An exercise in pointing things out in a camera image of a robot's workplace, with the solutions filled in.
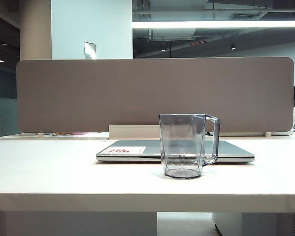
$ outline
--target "clear plastic pitcher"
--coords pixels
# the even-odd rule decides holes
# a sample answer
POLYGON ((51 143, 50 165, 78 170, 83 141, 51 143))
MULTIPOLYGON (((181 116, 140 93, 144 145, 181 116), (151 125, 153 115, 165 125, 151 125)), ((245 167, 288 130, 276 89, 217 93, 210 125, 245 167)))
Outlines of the clear plastic pitcher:
POLYGON ((220 120, 206 114, 161 114, 161 157, 164 173, 174 178, 200 177, 203 166, 218 159, 220 120), (213 152, 205 157, 206 121, 214 122, 213 152))

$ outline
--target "white desk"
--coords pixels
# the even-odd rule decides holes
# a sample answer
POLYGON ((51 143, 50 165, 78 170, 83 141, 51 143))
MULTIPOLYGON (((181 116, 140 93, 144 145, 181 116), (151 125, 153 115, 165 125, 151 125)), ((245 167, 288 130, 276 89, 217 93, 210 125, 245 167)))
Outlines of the white desk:
POLYGON ((224 138, 250 165, 209 165, 191 180, 158 164, 102 164, 104 140, 0 139, 0 211, 295 212, 295 134, 224 138))

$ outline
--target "laptop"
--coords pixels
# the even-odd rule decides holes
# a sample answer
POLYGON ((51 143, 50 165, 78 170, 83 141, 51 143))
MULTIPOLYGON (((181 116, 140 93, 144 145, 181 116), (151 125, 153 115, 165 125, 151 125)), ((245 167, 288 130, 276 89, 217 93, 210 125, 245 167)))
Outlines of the laptop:
MULTIPOLYGON (((205 156, 212 153, 212 140, 205 141, 205 156)), ((119 140, 97 153, 98 161, 105 162, 160 162, 159 140, 119 140)), ((224 140, 219 141, 218 163, 244 163, 255 156, 224 140)))

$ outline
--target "ceiling light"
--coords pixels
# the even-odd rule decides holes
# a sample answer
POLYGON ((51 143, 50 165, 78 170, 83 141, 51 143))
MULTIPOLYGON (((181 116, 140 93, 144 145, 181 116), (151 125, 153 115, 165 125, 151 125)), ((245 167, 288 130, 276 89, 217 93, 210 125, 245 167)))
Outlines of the ceiling light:
POLYGON ((149 21, 132 22, 135 29, 295 27, 295 21, 149 21))
POLYGON ((164 38, 163 37, 162 37, 162 39, 163 39, 163 43, 162 43, 162 49, 161 49, 161 51, 162 52, 165 52, 166 51, 165 41, 164 41, 164 38))

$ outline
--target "sticker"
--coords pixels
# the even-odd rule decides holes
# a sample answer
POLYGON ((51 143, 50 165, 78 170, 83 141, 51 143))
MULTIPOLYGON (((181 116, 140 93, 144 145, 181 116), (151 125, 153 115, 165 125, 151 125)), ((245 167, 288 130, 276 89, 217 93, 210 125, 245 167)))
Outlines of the sticker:
POLYGON ((108 147, 101 154, 142 154, 146 147, 108 147))

